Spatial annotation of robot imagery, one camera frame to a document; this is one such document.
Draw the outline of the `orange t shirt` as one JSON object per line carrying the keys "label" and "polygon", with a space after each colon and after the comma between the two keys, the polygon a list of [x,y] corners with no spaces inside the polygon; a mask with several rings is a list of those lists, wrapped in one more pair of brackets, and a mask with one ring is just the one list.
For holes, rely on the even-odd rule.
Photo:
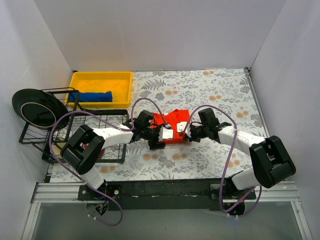
{"label": "orange t shirt", "polygon": [[186,122],[190,113],[188,109],[175,109],[169,113],[163,114],[164,119],[168,124],[170,124],[171,129],[173,130],[173,139],[165,139],[163,141],[159,141],[158,144],[166,143],[166,144],[179,144],[184,141],[184,137],[180,135],[177,131],[177,124],[180,122]]}

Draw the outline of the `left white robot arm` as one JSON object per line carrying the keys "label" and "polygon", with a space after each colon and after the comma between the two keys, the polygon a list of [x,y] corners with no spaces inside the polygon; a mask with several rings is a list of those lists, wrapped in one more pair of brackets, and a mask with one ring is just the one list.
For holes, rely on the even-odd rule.
{"label": "left white robot arm", "polygon": [[141,139],[148,141],[151,149],[165,147],[163,134],[164,125],[152,123],[154,115],[149,111],[142,111],[137,118],[127,120],[116,126],[107,128],[91,128],[81,125],[71,136],[60,151],[60,155],[88,185],[89,194],[95,200],[106,196],[105,180],[95,167],[101,151],[113,145],[125,145]]}

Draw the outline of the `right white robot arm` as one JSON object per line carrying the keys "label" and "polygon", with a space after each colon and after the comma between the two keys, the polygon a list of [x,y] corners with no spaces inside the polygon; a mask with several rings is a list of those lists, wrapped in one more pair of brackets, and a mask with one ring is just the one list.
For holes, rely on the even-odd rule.
{"label": "right white robot arm", "polygon": [[237,199],[247,189],[253,187],[272,188],[296,173],[292,161],[282,140],[273,135],[256,136],[238,130],[235,123],[219,122],[211,108],[198,112],[200,122],[193,125],[191,120],[185,123],[182,130],[190,142],[200,142],[208,138],[214,142],[237,149],[251,159],[251,168],[235,173],[230,177],[221,177],[218,196]]}

